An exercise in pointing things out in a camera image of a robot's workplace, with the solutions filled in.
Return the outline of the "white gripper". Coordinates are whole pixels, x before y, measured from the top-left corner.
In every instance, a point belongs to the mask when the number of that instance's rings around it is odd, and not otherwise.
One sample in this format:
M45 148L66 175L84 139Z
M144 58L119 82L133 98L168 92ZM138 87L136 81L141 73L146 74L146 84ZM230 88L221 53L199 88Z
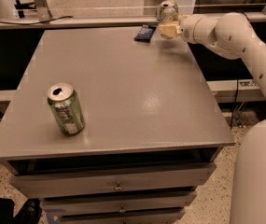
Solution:
M178 18L180 24L178 22L159 24L161 36L166 39L172 39L181 35L182 39L188 43L201 44L199 37L195 35L195 30L204 15L178 15Z

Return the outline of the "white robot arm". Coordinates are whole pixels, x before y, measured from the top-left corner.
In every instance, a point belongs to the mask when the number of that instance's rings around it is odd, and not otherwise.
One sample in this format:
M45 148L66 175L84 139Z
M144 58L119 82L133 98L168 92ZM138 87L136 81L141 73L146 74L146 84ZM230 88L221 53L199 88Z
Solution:
M266 43L246 15L178 15L160 19L159 31L167 37L203 45L226 59L241 60L266 99ZM266 224L266 119L251 127L238 149L230 224Z

